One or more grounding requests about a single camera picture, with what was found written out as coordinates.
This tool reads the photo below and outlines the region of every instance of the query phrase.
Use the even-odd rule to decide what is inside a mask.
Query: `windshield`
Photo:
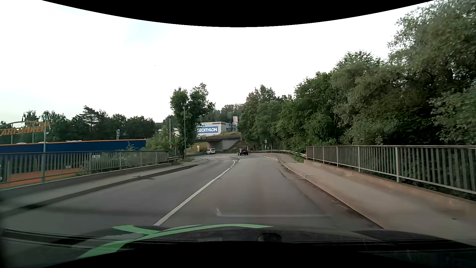
[[[211,27],[4,0],[4,258],[262,233],[476,246],[476,0],[404,5]]]

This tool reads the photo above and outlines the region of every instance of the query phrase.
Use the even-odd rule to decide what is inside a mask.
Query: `sidewalk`
[[[456,209],[451,211],[447,206],[440,207],[437,202],[432,204],[428,198],[385,189],[378,183],[371,185],[358,178],[336,175],[310,164],[283,165],[385,229],[426,234],[476,246],[476,223],[467,211],[458,214]],[[476,202],[456,198],[453,201],[467,201],[467,207],[476,214]]]
[[[188,169],[206,162],[208,162],[208,160],[206,159],[196,159],[194,161],[184,162],[179,165],[168,165],[156,169],[137,171],[131,174],[118,175],[114,177],[88,181],[85,183],[7,199],[0,203],[0,215],[2,217],[11,216],[32,208],[66,200],[68,198],[84,195],[87,193],[99,191],[105,188],[121,185],[128,182],[133,182],[144,178],[150,178]]]

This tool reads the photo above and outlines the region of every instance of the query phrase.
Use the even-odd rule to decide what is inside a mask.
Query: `white lane marking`
[[[228,170],[230,170],[233,166],[235,165],[235,160],[233,160],[233,164],[231,167],[229,167],[227,170],[223,171],[220,175],[215,177],[213,180],[209,181],[207,184],[205,184],[202,188],[200,188],[197,192],[192,194],[189,198],[185,199],[180,205],[178,205],[176,208],[172,209],[167,215],[162,217],[158,222],[154,223],[155,226],[159,226],[162,223],[164,223],[170,216],[174,215],[175,212],[177,212],[181,207],[183,207],[186,203],[188,203],[192,198],[194,198],[196,195],[198,195],[203,189],[207,188],[208,185],[210,185],[212,182],[214,182],[216,179],[220,178],[223,174],[225,174]]]

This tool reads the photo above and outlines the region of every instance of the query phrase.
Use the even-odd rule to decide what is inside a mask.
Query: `building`
[[[117,151],[126,150],[131,146],[139,150],[146,146],[146,139],[48,142],[45,149],[47,152]],[[43,152],[43,143],[0,144],[0,154],[40,152]]]
[[[231,123],[225,122],[207,122],[201,123],[198,127],[197,136],[213,136],[218,135],[225,132],[231,132],[233,130],[233,126]]]

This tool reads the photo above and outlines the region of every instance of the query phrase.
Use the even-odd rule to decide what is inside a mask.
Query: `arch sign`
[[[15,135],[15,134],[23,134],[23,133],[34,133],[34,132],[44,132],[45,126],[48,125],[46,122],[37,122],[37,121],[18,121],[12,122],[6,125],[12,125],[16,123],[33,123],[39,124],[39,126],[23,126],[23,127],[13,127],[13,128],[6,128],[0,129],[0,136],[7,136],[7,135]]]

